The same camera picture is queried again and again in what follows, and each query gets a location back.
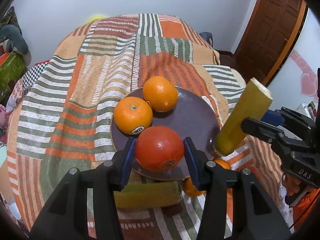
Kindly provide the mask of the small mandarin orange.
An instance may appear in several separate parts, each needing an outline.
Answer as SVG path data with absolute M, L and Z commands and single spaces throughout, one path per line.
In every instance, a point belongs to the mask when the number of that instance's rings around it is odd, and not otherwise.
M 190 197 L 198 197 L 206 193 L 206 191 L 199 191 L 193 184 L 191 178 L 187 178 L 183 181 L 182 188 L 184 193 L 189 195 Z
M 214 161 L 219 164 L 221 167 L 223 167 L 224 169 L 230 170 L 231 166 L 229 165 L 229 163 L 227 163 L 226 161 L 222 160 L 222 159 L 214 159 Z

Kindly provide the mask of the large red tomato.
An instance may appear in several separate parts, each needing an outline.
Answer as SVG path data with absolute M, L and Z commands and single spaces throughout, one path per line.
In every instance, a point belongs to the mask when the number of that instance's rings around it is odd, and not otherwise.
M 184 157 L 184 144 L 180 136 L 165 126 L 152 126 L 140 133 L 135 157 L 141 167 L 151 172 L 167 171 Z

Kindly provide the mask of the large plain orange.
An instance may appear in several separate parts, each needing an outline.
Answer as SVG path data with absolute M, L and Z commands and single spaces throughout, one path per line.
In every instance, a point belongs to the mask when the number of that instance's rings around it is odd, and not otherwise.
M 143 86 L 143 97 L 153 111 L 165 113 L 176 106 L 178 90 L 166 78 L 153 76 Z

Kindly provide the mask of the orange with Dole sticker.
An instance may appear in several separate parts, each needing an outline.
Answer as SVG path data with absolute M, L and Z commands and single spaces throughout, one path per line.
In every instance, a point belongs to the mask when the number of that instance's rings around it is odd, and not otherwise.
M 152 124 L 153 112 L 141 98 L 128 96 L 121 99 L 113 113 L 117 128 L 128 135 L 137 135 Z

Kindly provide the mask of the striped patchwork bed blanket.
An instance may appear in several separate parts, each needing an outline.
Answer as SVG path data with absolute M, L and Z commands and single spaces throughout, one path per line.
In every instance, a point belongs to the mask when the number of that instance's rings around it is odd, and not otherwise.
M 178 17 L 161 14 L 78 27 L 49 62 L 16 83 L 7 165 L 24 233 L 71 167 L 89 170 L 113 157 L 117 103 L 157 75 L 199 96 L 219 125 L 243 91 L 199 34 Z

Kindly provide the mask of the brown wooden door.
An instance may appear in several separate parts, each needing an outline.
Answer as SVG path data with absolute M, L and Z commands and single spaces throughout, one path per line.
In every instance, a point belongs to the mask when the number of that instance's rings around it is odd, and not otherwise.
M 307 10 L 304 0 L 257 0 L 234 54 L 245 81 L 272 81 L 298 39 Z

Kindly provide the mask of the blue grey backpack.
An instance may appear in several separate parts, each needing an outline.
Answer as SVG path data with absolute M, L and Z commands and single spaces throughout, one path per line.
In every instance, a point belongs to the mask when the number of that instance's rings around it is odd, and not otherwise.
M 210 32 L 202 32 L 200 36 L 211 46 L 213 47 L 213 36 Z

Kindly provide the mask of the green storage box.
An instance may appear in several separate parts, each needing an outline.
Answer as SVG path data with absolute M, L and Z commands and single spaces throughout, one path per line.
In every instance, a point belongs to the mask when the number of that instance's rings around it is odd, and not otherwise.
M 15 51 L 4 53 L 1 56 L 1 100 L 11 92 L 13 83 L 21 78 L 25 69 L 23 57 Z

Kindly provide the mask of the grey plush toy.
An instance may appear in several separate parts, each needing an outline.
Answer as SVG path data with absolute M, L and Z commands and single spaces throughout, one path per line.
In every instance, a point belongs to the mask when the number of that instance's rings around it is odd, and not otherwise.
M 22 56 L 29 51 L 28 45 L 19 29 L 12 24 L 1 27 L 1 47 L 4 53 L 15 51 Z

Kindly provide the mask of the yellow fluffy object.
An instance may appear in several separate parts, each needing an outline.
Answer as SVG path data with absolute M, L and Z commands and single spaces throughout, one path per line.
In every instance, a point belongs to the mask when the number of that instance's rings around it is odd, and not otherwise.
M 95 15 L 95 16 L 89 18 L 87 20 L 86 24 L 93 23 L 94 21 L 98 21 L 98 20 L 103 20 L 105 18 L 107 18 L 107 16 L 105 16 L 105 15 Z

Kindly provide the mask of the patterned dark cushion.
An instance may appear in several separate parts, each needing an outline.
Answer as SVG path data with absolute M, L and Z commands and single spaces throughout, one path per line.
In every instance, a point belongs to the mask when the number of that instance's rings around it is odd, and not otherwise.
M 17 16 L 16 16 L 16 13 L 15 13 L 15 8 L 14 6 L 11 6 L 6 14 L 3 16 L 3 18 L 1 19 L 1 22 L 0 22 L 0 27 L 3 27 L 5 25 L 14 25 L 16 28 L 18 28 L 18 30 L 20 31 L 20 33 L 22 34 L 22 31 L 21 31 L 21 28 L 20 28 L 20 25 L 18 23 L 18 20 L 17 20 Z

